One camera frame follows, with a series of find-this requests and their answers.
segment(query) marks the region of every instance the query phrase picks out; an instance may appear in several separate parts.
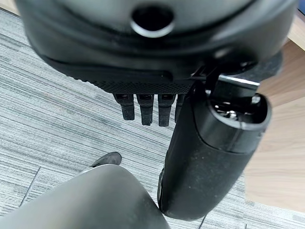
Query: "striped carpet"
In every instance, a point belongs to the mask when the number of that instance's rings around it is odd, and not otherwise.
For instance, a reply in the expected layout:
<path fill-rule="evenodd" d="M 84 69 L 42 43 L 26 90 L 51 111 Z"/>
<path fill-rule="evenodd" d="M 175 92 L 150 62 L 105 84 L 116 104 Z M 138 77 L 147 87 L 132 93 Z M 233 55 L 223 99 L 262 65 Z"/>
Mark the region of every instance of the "striped carpet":
<path fill-rule="evenodd" d="M 156 201 L 174 129 L 123 121 L 113 96 L 50 68 L 32 51 L 20 18 L 0 10 L 0 217 L 118 151 Z M 305 214 L 244 200 L 244 177 L 203 220 L 168 219 L 173 229 L 305 229 Z"/>

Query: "round hole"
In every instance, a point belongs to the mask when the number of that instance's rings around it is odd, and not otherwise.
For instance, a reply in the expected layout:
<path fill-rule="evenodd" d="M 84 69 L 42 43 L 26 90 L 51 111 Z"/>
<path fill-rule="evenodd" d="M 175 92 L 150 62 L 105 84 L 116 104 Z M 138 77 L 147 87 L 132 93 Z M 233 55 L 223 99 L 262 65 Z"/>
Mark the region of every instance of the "round hole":
<path fill-rule="evenodd" d="M 144 37 L 163 37 L 174 28 L 173 13 L 161 6 L 137 8 L 132 14 L 131 27 Z"/>

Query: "wooden surface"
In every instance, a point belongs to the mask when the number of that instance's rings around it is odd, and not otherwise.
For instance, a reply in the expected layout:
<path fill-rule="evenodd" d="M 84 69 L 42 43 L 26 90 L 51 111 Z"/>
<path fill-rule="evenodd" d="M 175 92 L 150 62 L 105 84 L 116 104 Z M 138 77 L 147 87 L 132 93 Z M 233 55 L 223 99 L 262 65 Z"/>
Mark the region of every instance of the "wooden surface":
<path fill-rule="evenodd" d="M 282 74 L 260 88 L 273 118 L 245 171 L 246 199 L 305 212 L 305 52 L 288 42 L 284 57 Z"/>
<path fill-rule="evenodd" d="M 18 14 L 18 10 L 16 8 L 14 0 L 0 0 L 0 8 Z"/>
<path fill-rule="evenodd" d="M 288 38 L 305 50 L 305 16 L 300 11 L 296 12 Z"/>

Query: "black shoe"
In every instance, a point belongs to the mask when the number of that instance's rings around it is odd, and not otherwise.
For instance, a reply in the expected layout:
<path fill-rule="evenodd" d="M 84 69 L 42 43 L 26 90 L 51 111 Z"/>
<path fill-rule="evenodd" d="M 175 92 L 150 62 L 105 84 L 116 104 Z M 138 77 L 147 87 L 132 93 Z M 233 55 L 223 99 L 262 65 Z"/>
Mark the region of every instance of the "black shoe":
<path fill-rule="evenodd" d="M 107 153 L 106 155 L 97 159 L 90 167 L 97 167 L 102 165 L 117 165 L 119 166 L 122 162 L 122 156 L 118 152 Z"/>

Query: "black plastic housing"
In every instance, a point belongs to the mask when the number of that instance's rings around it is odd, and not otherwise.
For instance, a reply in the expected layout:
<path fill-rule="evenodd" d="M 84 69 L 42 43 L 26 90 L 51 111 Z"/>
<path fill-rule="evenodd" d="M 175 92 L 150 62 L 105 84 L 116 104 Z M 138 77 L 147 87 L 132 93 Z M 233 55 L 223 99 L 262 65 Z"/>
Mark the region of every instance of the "black plastic housing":
<path fill-rule="evenodd" d="M 297 0 L 255 0 L 217 24 L 149 39 L 97 26 L 57 0 L 16 3 L 45 62 L 113 94 L 185 94 L 203 64 L 232 73 L 267 60 L 283 45 L 297 6 Z"/>
<path fill-rule="evenodd" d="M 224 198 L 271 119 L 271 106 L 262 95 L 254 123 L 246 123 L 222 117 L 204 90 L 195 90 L 184 101 L 159 185 L 159 208 L 175 219 L 199 219 Z"/>

